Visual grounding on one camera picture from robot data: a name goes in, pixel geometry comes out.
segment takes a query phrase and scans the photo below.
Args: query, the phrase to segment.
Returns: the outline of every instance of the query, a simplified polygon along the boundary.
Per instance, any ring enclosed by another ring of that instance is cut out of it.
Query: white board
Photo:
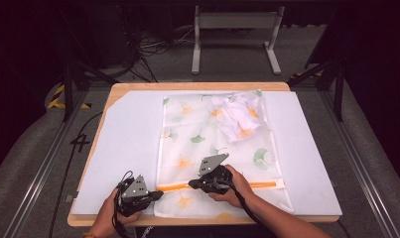
[[[105,113],[71,214],[97,214],[127,171],[155,189],[163,97],[207,91],[130,91]],[[295,215],[341,215],[326,168],[295,92],[264,91],[264,106]],[[152,205],[145,214],[153,214]]]

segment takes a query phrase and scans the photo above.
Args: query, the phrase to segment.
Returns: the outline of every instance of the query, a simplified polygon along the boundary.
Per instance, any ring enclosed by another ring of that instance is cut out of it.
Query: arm
[[[234,186],[245,198],[249,209],[277,237],[329,237],[328,234],[311,223],[279,209],[256,195],[242,174],[230,165],[226,167],[233,174]],[[224,195],[217,193],[209,193],[208,195],[216,201],[227,201],[233,206],[242,208],[232,189]]]
[[[113,198],[115,197],[117,189],[113,189],[112,193],[104,200],[103,205],[100,207],[98,211],[97,217],[94,220],[91,229],[89,230],[84,238],[104,238],[112,236],[116,233],[115,228],[112,224],[112,216],[114,212],[114,202]],[[118,213],[118,220],[122,222],[123,225],[128,225],[131,222],[138,220],[141,216],[142,212],[138,211],[134,214],[125,217]]]

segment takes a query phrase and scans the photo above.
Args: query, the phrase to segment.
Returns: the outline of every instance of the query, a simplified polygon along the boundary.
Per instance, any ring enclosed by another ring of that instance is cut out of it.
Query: green leaf print
[[[214,144],[211,144],[211,147],[209,148],[209,153],[210,153],[212,156],[216,156],[216,155],[218,155],[218,152],[221,151],[221,150],[223,150],[223,149],[227,149],[227,148],[217,149],[217,148],[215,147]]]
[[[182,119],[184,119],[183,116],[176,116],[176,117],[172,118],[172,121],[176,122],[176,123],[180,123],[182,121]]]
[[[191,138],[192,143],[200,143],[203,141],[205,141],[205,137],[202,137],[200,133],[197,136]]]
[[[234,101],[236,101],[236,96],[235,96],[235,95],[229,96],[229,97],[228,97],[228,101],[231,102],[231,103],[234,102]]]
[[[178,140],[178,131],[175,129],[168,130],[162,138],[171,138],[173,142]]]
[[[260,89],[255,90],[254,92],[257,96],[262,97],[262,91]]]
[[[261,149],[258,149],[255,152],[255,154],[253,155],[253,162],[254,162],[255,166],[257,166],[259,169],[266,170],[268,168],[268,166],[270,166],[270,164],[268,164],[264,160],[264,155],[267,152],[268,152],[267,150],[261,148]]]
[[[211,96],[212,96],[211,94],[202,94],[200,96],[200,101],[202,101],[205,97],[211,97]]]

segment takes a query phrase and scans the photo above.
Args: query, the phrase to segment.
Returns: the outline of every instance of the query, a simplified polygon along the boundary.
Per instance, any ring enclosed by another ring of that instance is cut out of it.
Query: cable
[[[143,56],[141,56],[140,59],[143,61],[143,63],[145,64],[145,66],[147,66],[148,71],[150,72],[151,77],[153,78],[153,80],[154,80],[155,82],[159,82],[159,81],[156,79],[156,76],[154,75],[153,71],[152,71],[152,70],[150,69],[150,67],[148,66],[147,60],[146,60]]]
[[[130,178],[132,177],[132,175],[133,175],[132,171],[128,171],[127,173],[125,173],[121,182],[116,186],[116,188],[118,188],[118,190],[116,192],[115,197],[113,198],[114,208],[113,208],[113,216],[112,216],[112,225],[115,228],[118,235],[122,238],[130,238],[130,234],[126,231],[123,224],[118,220],[118,211],[116,208],[118,207],[118,205],[120,203],[119,197],[121,196],[122,187],[125,186],[125,183],[124,183],[125,178],[129,173],[131,173],[131,175],[129,177]]]
[[[345,225],[342,224],[342,222],[341,222],[340,220],[337,220],[336,222],[337,222],[338,225],[342,228],[342,230],[344,231],[345,235],[346,235],[348,238],[351,238],[351,234],[350,234],[350,233],[348,232],[348,230],[345,228]]]
[[[234,186],[233,182],[228,182],[226,180],[219,180],[219,182],[224,183],[228,186],[230,186],[231,189],[233,189],[234,194],[237,196],[237,199],[239,199],[240,204],[242,205],[243,209],[245,210],[246,214],[254,220],[258,225],[261,225],[263,227],[266,227],[262,222],[256,218],[256,216],[253,214],[253,212],[249,209],[248,205],[246,204],[245,198],[240,194],[239,191],[237,191],[236,187]]]
[[[107,76],[112,77],[112,78],[120,77],[120,76],[122,76],[123,74],[127,73],[127,72],[131,69],[132,66],[133,66],[133,64],[132,64],[132,65],[128,65],[128,64],[125,63],[123,69],[121,69],[121,70],[119,70],[119,71],[116,71],[116,72],[112,72],[112,73],[110,73],[110,74],[107,74]],[[100,77],[95,76],[95,75],[87,75],[87,74],[86,74],[85,76],[87,76],[88,79],[90,79],[90,80],[92,80],[92,81],[100,81],[100,80],[103,80],[103,79],[101,79]]]
[[[81,127],[81,129],[79,130],[77,137],[76,137],[74,140],[71,141],[71,142],[73,143],[73,147],[72,147],[72,151],[71,151],[71,153],[70,153],[70,156],[69,156],[69,159],[68,159],[68,162],[67,162],[67,168],[66,168],[66,172],[64,173],[63,182],[62,182],[62,184],[61,184],[60,192],[59,192],[59,194],[58,194],[57,204],[55,205],[54,216],[52,217],[52,222],[51,222],[51,229],[49,230],[49,237],[50,237],[50,238],[51,238],[52,235],[54,234],[54,227],[55,227],[55,221],[56,221],[56,219],[57,219],[58,208],[60,207],[61,197],[62,197],[62,195],[63,195],[64,186],[65,186],[65,183],[66,183],[66,180],[67,180],[67,173],[68,173],[68,171],[69,171],[69,166],[70,166],[70,163],[71,163],[71,161],[72,161],[73,154],[74,154],[74,152],[75,152],[75,148],[76,148],[76,145],[77,145],[77,142],[76,142],[76,141],[77,141],[79,138],[81,138],[81,137],[83,136],[83,135],[81,135],[81,132],[82,132],[82,131],[84,130],[84,128],[88,125],[88,123],[89,123],[91,120],[93,120],[94,118],[96,118],[96,117],[98,117],[99,115],[101,115],[102,113],[103,113],[103,112],[99,112],[99,113],[95,114],[94,116],[92,116],[90,119],[88,119],[88,120],[85,122],[85,124]]]
[[[159,55],[161,55],[161,54],[165,53],[166,51],[168,51],[169,49],[171,49],[172,47],[174,47],[175,44],[177,44],[177,43],[180,43],[180,42],[182,42],[182,44],[185,43],[185,42],[194,43],[193,41],[185,40],[185,38],[186,38],[193,30],[194,30],[194,28],[190,28],[190,30],[187,31],[183,36],[181,36],[181,37],[180,37],[179,39],[177,39],[177,40],[174,40],[174,41],[173,41],[173,45],[167,47],[163,52],[159,52],[158,46],[162,46],[162,45],[165,46],[165,45],[166,45],[166,42],[164,42],[164,41],[155,42],[155,43],[152,43],[152,44],[149,44],[149,45],[142,45],[142,46],[140,46],[140,49],[142,50],[142,52],[145,52],[145,53],[152,53],[151,56],[154,55],[154,54],[159,54]],[[151,48],[151,47],[156,47],[156,50],[153,51],[153,52],[147,52],[147,51],[144,50],[144,49],[146,49],[146,48]]]
[[[136,68],[133,68],[130,70],[133,74],[135,74],[136,76],[138,76],[139,78],[143,79],[146,82],[152,82],[150,79],[144,77],[140,72],[137,71]]]

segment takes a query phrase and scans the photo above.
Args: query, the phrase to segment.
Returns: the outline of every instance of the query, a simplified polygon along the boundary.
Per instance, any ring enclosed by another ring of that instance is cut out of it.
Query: white metal stand
[[[212,12],[201,13],[200,7],[196,6],[195,16],[195,46],[193,56],[193,74],[200,73],[200,29],[219,29],[219,28],[250,28],[250,29],[269,29],[270,41],[264,42],[265,50],[271,67],[275,74],[280,74],[281,69],[274,54],[274,44],[280,29],[283,18],[284,7],[280,7],[277,12],[258,12],[258,13],[226,13]]]

